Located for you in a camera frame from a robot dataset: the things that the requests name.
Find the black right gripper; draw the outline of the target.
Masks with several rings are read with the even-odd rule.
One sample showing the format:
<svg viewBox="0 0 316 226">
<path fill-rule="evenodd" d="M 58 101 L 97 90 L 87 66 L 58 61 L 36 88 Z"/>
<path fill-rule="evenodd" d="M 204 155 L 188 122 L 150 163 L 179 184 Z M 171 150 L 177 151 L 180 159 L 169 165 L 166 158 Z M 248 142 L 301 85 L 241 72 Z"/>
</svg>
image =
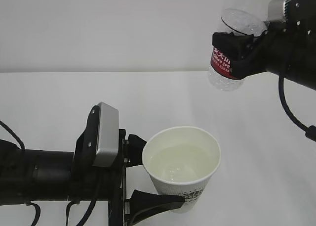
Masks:
<svg viewBox="0 0 316 226">
<path fill-rule="evenodd" d="M 215 32 L 212 35 L 211 67 L 227 79 L 243 79 L 280 66 L 289 54 L 285 41 L 288 26 L 271 23 L 260 36 Z"/>
</svg>

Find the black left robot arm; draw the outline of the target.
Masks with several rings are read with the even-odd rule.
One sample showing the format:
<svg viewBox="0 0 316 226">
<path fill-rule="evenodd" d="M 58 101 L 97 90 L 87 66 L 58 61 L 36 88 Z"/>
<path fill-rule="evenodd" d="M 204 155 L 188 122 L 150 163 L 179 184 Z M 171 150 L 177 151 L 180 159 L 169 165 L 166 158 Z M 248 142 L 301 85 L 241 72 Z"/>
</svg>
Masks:
<svg viewBox="0 0 316 226">
<path fill-rule="evenodd" d="M 0 203 L 35 209 L 40 201 L 67 201 L 66 212 L 82 201 L 89 206 L 84 225 L 98 201 L 108 202 L 108 225 L 133 226 L 154 215 L 179 209 L 184 197 L 135 190 L 126 197 L 126 170 L 140 166 L 146 142 L 119 128 L 119 111 L 103 102 L 93 106 L 73 152 L 26 149 L 23 142 L 0 142 Z"/>
</svg>

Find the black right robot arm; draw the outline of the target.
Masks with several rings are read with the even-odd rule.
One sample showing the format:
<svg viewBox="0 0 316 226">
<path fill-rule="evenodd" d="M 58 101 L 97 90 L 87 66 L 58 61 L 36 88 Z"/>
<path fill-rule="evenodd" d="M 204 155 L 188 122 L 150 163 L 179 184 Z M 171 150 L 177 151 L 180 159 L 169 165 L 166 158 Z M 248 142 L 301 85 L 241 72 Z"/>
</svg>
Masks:
<svg viewBox="0 0 316 226">
<path fill-rule="evenodd" d="M 316 88 L 316 0 L 271 0 L 260 35 L 212 35 L 213 70 L 229 80 L 271 72 Z"/>
</svg>

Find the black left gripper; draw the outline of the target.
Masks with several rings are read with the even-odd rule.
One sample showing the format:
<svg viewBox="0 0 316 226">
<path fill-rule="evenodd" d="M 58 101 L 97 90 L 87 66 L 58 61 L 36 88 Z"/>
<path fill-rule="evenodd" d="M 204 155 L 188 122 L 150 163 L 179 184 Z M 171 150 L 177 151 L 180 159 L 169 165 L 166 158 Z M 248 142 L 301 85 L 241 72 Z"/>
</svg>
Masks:
<svg viewBox="0 0 316 226">
<path fill-rule="evenodd" d="M 108 225 L 123 226 L 123 189 L 121 186 L 124 166 L 124 140 L 126 130 L 119 129 L 118 153 L 110 168 L 110 193 L 108 202 Z M 127 167 L 142 165 L 142 152 L 146 141 L 137 135 L 130 134 L 125 147 Z M 179 195 L 157 195 L 139 190 L 134 190 L 131 198 L 126 199 L 125 205 L 129 212 L 125 213 L 127 226 L 148 219 L 157 214 L 180 209 L 185 203 L 185 198 Z"/>
</svg>

